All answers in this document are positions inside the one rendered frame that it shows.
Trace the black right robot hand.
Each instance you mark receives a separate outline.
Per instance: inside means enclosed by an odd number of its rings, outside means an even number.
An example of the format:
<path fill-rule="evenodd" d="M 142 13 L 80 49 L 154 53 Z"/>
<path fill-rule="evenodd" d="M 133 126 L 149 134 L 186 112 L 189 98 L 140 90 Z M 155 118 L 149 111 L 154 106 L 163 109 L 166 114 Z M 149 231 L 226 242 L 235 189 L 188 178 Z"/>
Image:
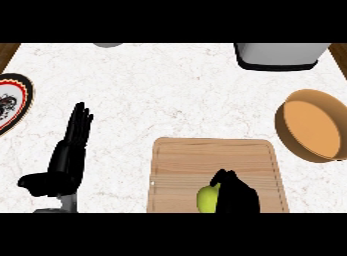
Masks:
<path fill-rule="evenodd" d="M 216 213 L 257 214 L 260 201 L 257 191 L 238 178 L 233 170 L 220 169 L 210 181 L 217 189 Z"/>

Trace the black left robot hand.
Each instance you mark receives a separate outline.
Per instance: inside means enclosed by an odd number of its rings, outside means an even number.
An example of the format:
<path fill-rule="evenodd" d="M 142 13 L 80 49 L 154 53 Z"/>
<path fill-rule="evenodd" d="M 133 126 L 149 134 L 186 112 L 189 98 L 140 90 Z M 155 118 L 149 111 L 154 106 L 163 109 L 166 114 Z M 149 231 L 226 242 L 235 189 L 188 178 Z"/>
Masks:
<path fill-rule="evenodd" d="M 81 184 L 86 160 L 86 145 L 93 115 L 84 103 L 76 104 L 64 139 L 52 153 L 47 171 L 24 175 L 18 186 L 25 188 L 34 197 L 58 197 L 77 192 Z"/>

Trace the green pear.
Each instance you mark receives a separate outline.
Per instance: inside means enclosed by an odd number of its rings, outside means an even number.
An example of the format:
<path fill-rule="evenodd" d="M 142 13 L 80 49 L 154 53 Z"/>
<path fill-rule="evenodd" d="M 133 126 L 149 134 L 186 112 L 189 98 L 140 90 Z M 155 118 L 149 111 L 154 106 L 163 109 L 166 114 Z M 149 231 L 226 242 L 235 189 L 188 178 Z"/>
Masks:
<path fill-rule="evenodd" d="M 197 209 L 201 213 L 214 213 L 220 184 L 205 186 L 197 193 Z"/>

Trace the pale wooden cutting board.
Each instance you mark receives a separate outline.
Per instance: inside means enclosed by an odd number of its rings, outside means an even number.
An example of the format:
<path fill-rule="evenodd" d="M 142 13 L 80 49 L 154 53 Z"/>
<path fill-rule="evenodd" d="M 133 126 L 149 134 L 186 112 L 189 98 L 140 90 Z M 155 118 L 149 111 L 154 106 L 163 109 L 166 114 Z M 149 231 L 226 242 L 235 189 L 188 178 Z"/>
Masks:
<path fill-rule="evenodd" d="M 257 191 L 263 213 L 288 211 L 273 146 L 257 139 L 158 138 L 152 148 L 148 213 L 197 213 L 197 192 L 220 170 Z"/>

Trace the decorated plate with red rim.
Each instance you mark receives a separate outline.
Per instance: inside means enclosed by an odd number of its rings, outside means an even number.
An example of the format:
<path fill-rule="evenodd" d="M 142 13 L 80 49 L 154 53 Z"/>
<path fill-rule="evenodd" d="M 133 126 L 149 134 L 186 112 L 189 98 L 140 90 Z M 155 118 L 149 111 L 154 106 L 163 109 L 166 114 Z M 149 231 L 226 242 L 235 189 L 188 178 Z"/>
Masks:
<path fill-rule="evenodd" d="M 33 105 L 34 86 L 21 74 L 0 74 L 0 136 L 22 120 Z"/>

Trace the pale grey appliance black base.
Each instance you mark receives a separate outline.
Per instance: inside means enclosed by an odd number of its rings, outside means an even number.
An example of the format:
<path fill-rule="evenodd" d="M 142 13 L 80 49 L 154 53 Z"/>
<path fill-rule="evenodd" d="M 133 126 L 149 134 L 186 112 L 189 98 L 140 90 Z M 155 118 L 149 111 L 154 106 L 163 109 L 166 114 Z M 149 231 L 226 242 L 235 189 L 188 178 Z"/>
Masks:
<path fill-rule="evenodd" d="M 245 70 L 290 72 L 310 70 L 329 43 L 235 43 L 238 65 Z"/>

